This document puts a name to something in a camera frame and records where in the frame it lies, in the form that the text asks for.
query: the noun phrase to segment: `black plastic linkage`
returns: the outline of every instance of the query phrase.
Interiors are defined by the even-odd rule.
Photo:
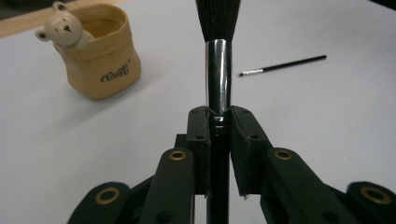
[[[175,147],[184,147],[194,155],[195,194],[207,195],[210,191],[210,133],[208,117],[204,106],[196,107],[189,113],[187,134],[178,134]]]
[[[120,221],[117,224],[139,223],[139,219],[142,215],[143,207],[145,206],[146,198],[149,194],[149,189],[151,187],[153,178],[154,176],[148,178],[131,189],[128,204],[126,204],[126,207],[124,208],[127,216],[125,220]]]
[[[194,221],[194,158],[184,148],[163,153],[139,224],[189,224]]]
[[[92,189],[78,205],[68,224],[122,223],[128,219],[125,211],[130,196],[127,185],[115,182]]]
[[[377,184],[350,184],[343,202],[359,223],[396,223],[396,195]]]
[[[262,164],[293,223],[359,223],[297,153],[271,148]]]
[[[231,111],[231,159],[239,194],[261,194],[259,152],[272,145],[250,111],[238,106]]]

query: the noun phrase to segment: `bear ear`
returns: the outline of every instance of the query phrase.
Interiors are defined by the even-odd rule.
[[[35,36],[41,41],[49,41],[50,40],[50,38],[46,35],[44,30],[35,31]]]
[[[52,7],[55,11],[67,11],[67,7],[62,2],[53,2]]]

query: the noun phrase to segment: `logo on bag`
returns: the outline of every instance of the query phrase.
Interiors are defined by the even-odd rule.
[[[101,82],[112,81],[114,78],[123,77],[129,74],[128,65],[131,59],[128,59],[128,63],[124,64],[117,71],[108,72],[106,75],[100,78]]]

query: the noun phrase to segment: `white tabletop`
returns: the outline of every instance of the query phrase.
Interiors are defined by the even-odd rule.
[[[205,41],[194,1],[134,0],[129,17],[142,77],[91,101],[34,30],[0,39],[0,223],[65,223],[89,190],[133,187],[205,104]],[[233,105],[249,109],[275,147],[296,151],[326,184],[370,181],[396,192],[396,12],[364,0],[243,1],[233,39]],[[254,77],[253,68],[326,54]],[[259,196],[230,223],[265,223]],[[205,200],[196,199],[196,223]]]

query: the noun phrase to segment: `thin black paintbrush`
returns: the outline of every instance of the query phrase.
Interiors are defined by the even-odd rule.
[[[206,105],[211,110],[210,182],[206,223],[227,224],[229,218],[232,41],[240,0],[196,0],[206,42]]]
[[[324,60],[326,58],[327,58],[326,55],[321,55],[318,57],[303,59],[303,60],[299,60],[299,61],[295,61],[295,62],[291,62],[291,63],[282,63],[282,64],[278,64],[278,65],[272,65],[269,67],[257,68],[257,69],[243,72],[243,73],[239,74],[239,76],[245,77],[245,76],[257,75],[260,73],[269,72],[269,71],[273,71],[273,70],[280,69],[280,68],[290,67],[290,66],[294,66],[294,65],[303,64],[303,63],[312,63],[312,62],[315,62],[318,60]]]

